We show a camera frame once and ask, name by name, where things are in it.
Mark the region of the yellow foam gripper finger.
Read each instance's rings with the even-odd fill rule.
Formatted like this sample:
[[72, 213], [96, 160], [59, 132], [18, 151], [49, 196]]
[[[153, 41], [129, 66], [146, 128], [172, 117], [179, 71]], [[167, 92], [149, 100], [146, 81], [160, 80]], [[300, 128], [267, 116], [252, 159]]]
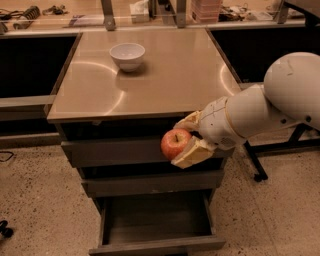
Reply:
[[199, 129], [199, 120], [201, 112], [195, 111], [181, 119], [174, 125], [174, 129], [185, 129], [189, 132], [197, 131]]
[[211, 158], [216, 149], [215, 145], [193, 136], [182, 152], [171, 161], [171, 164], [185, 169]]

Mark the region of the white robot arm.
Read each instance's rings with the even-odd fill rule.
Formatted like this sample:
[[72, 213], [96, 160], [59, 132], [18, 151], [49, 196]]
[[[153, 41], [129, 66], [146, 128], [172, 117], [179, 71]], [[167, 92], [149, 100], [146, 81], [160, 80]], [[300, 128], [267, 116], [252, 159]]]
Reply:
[[287, 54], [267, 70], [264, 82], [222, 97], [179, 121], [176, 126], [196, 131], [171, 163], [182, 169], [229, 150], [254, 135], [306, 124], [320, 129], [320, 56]]

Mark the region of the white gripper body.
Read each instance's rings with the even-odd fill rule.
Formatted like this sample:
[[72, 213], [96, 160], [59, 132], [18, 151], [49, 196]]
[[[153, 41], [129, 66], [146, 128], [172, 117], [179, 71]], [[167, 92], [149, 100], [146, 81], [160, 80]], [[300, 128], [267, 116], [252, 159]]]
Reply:
[[238, 135], [227, 116], [227, 97], [209, 103], [200, 114], [198, 133], [209, 144], [229, 150], [246, 142]]

